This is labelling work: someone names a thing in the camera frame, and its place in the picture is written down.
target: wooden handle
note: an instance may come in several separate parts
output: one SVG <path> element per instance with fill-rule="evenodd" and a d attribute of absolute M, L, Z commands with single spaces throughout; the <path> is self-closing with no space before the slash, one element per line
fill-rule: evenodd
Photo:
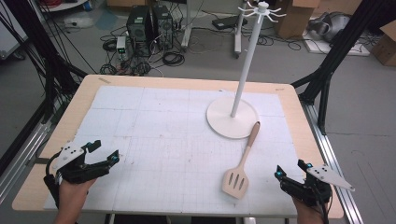
<path fill-rule="evenodd" d="M 251 129 L 250 136 L 248 137 L 248 140 L 247 140 L 247 146 L 248 147 L 251 147 L 253 145 L 253 142 L 256 139 L 257 133 L 259 133 L 259 129 L 260 129 L 260 122 L 257 121 L 253 125 L 253 128 Z"/>

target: floor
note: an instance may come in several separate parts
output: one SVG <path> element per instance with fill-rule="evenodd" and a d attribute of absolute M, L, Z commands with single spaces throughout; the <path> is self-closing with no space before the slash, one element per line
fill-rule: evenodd
<path fill-rule="evenodd" d="M 57 21 L 72 13 L 74 8 L 54 13 Z M 109 35 L 125 24 L 124 11 L 109 10 L 103 1 L 97 1 L 96 9 L 88 13 L 93 27 L 71 30 L 67 36 L 90 63 L 83 62 L 70 44 L 65 44 L 72 63 L 89 73 L 97 73 L 106 63 L 101 36 Z M 215 17 L 202 11 L 194 14 L 194 27 L 214 29 Z M 272 34 L 272 24 L 264 23 L 264 30 Z M 265 39 L 267 45 L 256 48 L 247 81 L 291 83 L 314 72 L 325 55 L 308 53 L 304 44 L 301 49 L 291 49 L 288 43 Z M 244 64 L 248 38 L 243 37 L 242 54 L 233 55 L 232 34 L 217 34 L 194 29 L 190 46 L 184 53 L 185 62 L 178 67 L 162 66 L 151 70 L 151 77 L 180 77 L 239 80 Z M 326 132 L 346 180 L 355 186 L 352 194 L 364 223 L 388 224 L 396 220 L 396 67 L 383 66 L 373 55 L 368 57 L 347 56 L 336 70 L 330 88 L 326 118 Z M 43 88 L 29 60 L 8 59 L 0 62 L 0 156 L 15 139 L 23 125 L 33 115 L 43 100 Z M 19 212 L 11 208 L 12 201 L 30 170 L 26 166 L 8 196 L 0 206 L 2 223 L 50 223 L 54 213 Z M 80 223 L 102 223 L 103 215 L 84 214 Z M 187 219 L 175 217 L 174 223 L 186 223 Z M 258 218 L 257 223 L 283 223 L 280 219 Z M 331 223 L 347 223 L 331 220 Z"/>

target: box flap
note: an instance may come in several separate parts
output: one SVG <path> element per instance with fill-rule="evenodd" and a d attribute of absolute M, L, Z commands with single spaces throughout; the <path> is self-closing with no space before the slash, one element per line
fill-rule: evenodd
<path fill-rule="evenodd" d="M 318 7 L 320 0 L 293 0 L 294 7 Z"/>
<path fill-rule="evenodd" d="M 396 41 L 396 21 L 392 21 L 380 28 L 393 41 Z"/>

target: spatula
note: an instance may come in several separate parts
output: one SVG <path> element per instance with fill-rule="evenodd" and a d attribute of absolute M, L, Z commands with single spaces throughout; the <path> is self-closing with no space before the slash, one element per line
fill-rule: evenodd
<path fill-rule="evenodd" d="M 260 122 L 257 121 L 251 130 L 250 136 L 247 140 L 247 147 L 244 152 L 242 160 L 239 165 L 233 169 L 228 170 L 223 178 L 222 190 L 237 199 L 244 197 L 248 189 L 248 176 L 245 174 L 244 166 L 247 160 L 248 153 L 250 152 L 251 146 L 256 139 L 257 133 L 260 129 Z"/>

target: table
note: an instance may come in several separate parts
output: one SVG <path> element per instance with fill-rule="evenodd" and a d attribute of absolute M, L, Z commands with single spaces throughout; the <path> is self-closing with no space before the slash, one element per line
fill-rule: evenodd
<path fill-rule="evenodd" d="M 50 158 L 59 151 L 67 140 L 74 139 L 77 128 L 89 110 L 97 90 L 101 86 L 130 86 L 147 88 L 166 88 L 182 90 L 236 91 L 238 82 L 220 80 L 160 78 L 160 77 L 113 77 L 89 75 L 84 78 L 73 101 L 65 111 L 50 140 L 45 146 L 40 158 Z M 276 94 L 283 107 L 290 135 L 298 158 L 314 165 L 323 163 L 315 138 L 311 133 L 298 96 L 291 85 L 270 83 L 246 83 L 245 92 L 262 92 Z M 12 206 L 16 210 L 42 211 L 48 197 L 48 191 L 42 181 L 45 165 L 36 164 L 26 178 Z M 330 218 L 340 218 L 343 210 L 334 194 Z"/>

